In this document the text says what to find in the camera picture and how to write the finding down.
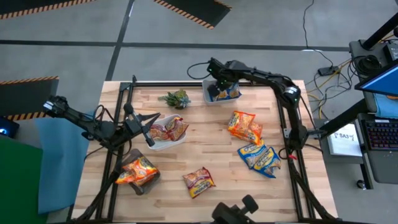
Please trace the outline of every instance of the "wooden table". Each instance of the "wooden table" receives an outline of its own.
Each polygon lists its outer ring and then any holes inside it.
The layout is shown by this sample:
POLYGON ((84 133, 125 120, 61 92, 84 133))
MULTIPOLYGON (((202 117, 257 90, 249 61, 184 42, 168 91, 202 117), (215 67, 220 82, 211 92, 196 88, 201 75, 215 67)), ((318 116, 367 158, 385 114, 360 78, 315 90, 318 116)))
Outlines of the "wooden table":
MULTIPOLYGON (((304 82, 295 81, 302 89, 308 103, 304 82)), ((105 82, 99 103, 114 114, 120 82, 105 82)), ((163 151, 151 151, 143 136, 134 138, 133 147, 139 149, 161 172, 161 181, 147 195, 137 196, 128 185, 120 185, 116 199, 115 222, 210 222, 211 213, 219 202, 229 206, 243 206, 241 199, 250 194, 259 205, 259 210, 250 217, 256 222, 297 221, 289 170, 282 161, 276 179, 269 179, 249 170, 236 152, 248 143, 232 137, 227 132, 227 123, 234 110, 256 114, 255 122, 263 124, 262 137, 267 146, 278 151, 284 147, 277 102, 274 92, 263 86, 241 87, 243 94, 235 103, 207 106, 200 87, 184 87, 191 103, 184 110, 169 108, 158 97, 178 87, 135 87, 133 107, 141 114, 162 113, 161 118, 180 114, 186 123, 187 139, 183 144, 163 151), (182 175, 206 167, 215 181, 213 187, 192 199, 182 175)), ((300 105, 303 124, 312 128, 310 117, 303 103, 300 105)), ((308 143, 318 146, 318 141, 308 143)), ((99 145, 93 142, 89 150, 99 145)), ((336 208, 330 190, 328 176, 321 152, 305 147, 305 166, 311 190, 321 204, 334 216, 336 208)), ((98 151, 87 158, 80 181, 73 217, 81 215, 94 199, 101 185, 106 150, 98 151)), ((303 210, 306 211, 303 193, 300 193, 303 210)))

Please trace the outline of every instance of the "gray concrete floor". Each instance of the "gray concrete floor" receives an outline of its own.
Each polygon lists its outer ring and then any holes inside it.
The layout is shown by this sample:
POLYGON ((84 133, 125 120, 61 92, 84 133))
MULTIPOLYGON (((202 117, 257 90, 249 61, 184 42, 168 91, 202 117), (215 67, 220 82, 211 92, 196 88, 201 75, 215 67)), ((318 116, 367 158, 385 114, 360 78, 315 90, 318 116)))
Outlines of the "gray concrete floor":
MULTIPOLYGON (((224 0, 233 10, 214 30, 207 30, 150 0, 135 0, 124 42, 260 44, 304 46, 303 10, 311 0, 224 0)), ((56 40, 115 42, 128 0, 98 0, 55 11, 0 21, 0 40, 56 40)), ((315 0, 307 12, 308 41, 312 46, 347 47, 369 37, 398 11, 394 0, 315 0)), ((59 75, 58 94, 78 110, 95 107, 114 47, 0 45, 0 80, 59 75)), ((335 64, 348 52, 324 52, 335 64)), ((113 80, 188 80, 186 68, 216 57, 238 59, 258 69, 309 82, 317 68, 329 65, 316 52, 294 50, 221 50, 122 48, 113 80)), ((193 75, 202 76, 195 69, 193 75)), ((326 78, 319 78, 321 83, 326 78)), ((360 100, 350 90, 323 107, 334 118, 360 100)), ((359 166, 326 164, 340 218, 369 223, 396 223, 398 186, 375 184, 362 191, 355 182, 359 166)))

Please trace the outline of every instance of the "ramen packet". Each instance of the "ramen packet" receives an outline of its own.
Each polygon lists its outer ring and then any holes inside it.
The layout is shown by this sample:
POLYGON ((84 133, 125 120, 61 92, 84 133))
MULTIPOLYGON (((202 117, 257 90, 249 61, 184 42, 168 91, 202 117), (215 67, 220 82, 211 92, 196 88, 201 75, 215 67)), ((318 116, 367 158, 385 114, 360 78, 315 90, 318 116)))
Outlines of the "ramen packet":
POLYGON ((261 139, 261 145, 249 144, 238 149, 238 154, 241 159, 248 165, 249 169, 252 169, 255 163, 266 153, 267 146, 264 144, 264 140, 261 139))
POLYGON ((180 139, 183 133, 187 130, 189 124, 185 124, 181 117, 176 117, 166 125, 167 134, 172 141, 180 139))
POLYGON ((239 91, 239 83, 232 84, 229 88, 221 91, 219 95, 211 97, 211 101, 222 101, 239 98, 242 93, 239 91))
POLYGON ((234 111, 228 123, 228 131, 232 134, 244 134, 256 115, 241 111, 234 111))
POLYGON ((163 125, 153 124, 150 127, 150 135, 155 141, 169 141, 170 136, 167 134, 167 130, 163 125))
POLYGON ((280 159, 273 147, 270 147, 253 166, 255 171, 269 178, 275 178, 276 168, 280 169, 280 159))
POLYGON ((232 133, 232 135, 239 139, 261 146, 261 133, 262 125, 252 121, 249 128, 244 133, 232 133))
POLYGON ((134 183, 138 182, 138 185, 142 185, 148 180, 151 180, 151 178, 159 172, 144 156, 125 165, 123 169, 132 172, 134 183))
POLYGON ((204 167, 182 177, 188 187, 191 198, 195 198, 210 187, 216 186, 209 171, 204 167))
POLYGON ((115 181, 117 184, 128 184, 134 182, 136 178, 131 171, 124 171, 120 174, 119 178, 115 181))

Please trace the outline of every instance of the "blue noodle package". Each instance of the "blue noodle package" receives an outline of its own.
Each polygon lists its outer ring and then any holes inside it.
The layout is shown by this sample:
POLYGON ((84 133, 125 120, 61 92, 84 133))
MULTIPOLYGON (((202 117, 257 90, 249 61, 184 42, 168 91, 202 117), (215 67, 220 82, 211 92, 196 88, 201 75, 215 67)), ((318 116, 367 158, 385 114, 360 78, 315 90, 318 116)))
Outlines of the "blue noodle package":
POLYGON ((276 167, 280 169, 280 159, 274 148, 270 147, 256 162, 253 169, 266 177, 275 178, 274 170, 276 167))
POLYGON ((230 100, 240 97, 242 94, 239 91, 239 83, 232 84, 229 88, 219 93, 218 96, 211 97, 211 101, 230 100))
POLYGON ((248 167, 252 169, 255 163, 266 153, 266 151, 267 146, 264 144, 264 140, 261 139, 259 146, 249 144, 238 149, 238 154, 248 167))

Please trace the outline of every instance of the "white plastic bowl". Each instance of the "white plastic bowl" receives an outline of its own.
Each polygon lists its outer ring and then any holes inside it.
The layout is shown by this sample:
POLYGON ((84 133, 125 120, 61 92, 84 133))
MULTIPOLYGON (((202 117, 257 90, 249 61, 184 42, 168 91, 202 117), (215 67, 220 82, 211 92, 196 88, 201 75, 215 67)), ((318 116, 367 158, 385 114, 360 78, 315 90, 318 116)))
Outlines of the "white plastic bowl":
POLYGON ((226 104, 226 103, 233 103, 233 102, 235 102, 238 98, 233 98, 233 99, 229 99, 229 100, 220 100, 220 101, 214 101, 214 102, 212 102, 211 101, 211 98, 210 98, 210 94, 209 94, 209 91, 207 91, 207 88, 210 86, 210 85, 213 85, 213 84, 216 84, 216 80, 203 80, 202 81, 202 83, 201 83, 201 86, 202 86, 202 88, 203 88, 203 97, 204 97, 204 99, 205 99, 205 103, 207 104, 207 105, 222 105, 222 104, 226 104))
MULTIPOLYGON (((158 121, 155 121, 154 124, 159 124, 159 125, 162 125, 162 126, 166 126, 166 124, 168 124, 174 118, 181 118, 181 116, 178 115, 178 114, 173 114, 173 115, 168 116, 168 117, 166 117, 164 119, 160 119, 158 121)), ((152 147, 150 147, 150 146, 148 146, 148 147, 149 147, 149 149, 152 149, 152 150, 155 150, 155 151, 167 149, 168 147, 172 147, 172 146, 175 146, 175 145, 178 145, 178 144, 181 144, 181 143, 185 142, 185 138, 186 137, 187 137, 187 132, 184 132, 178 141, 155 141, 155 144, 152 147)))

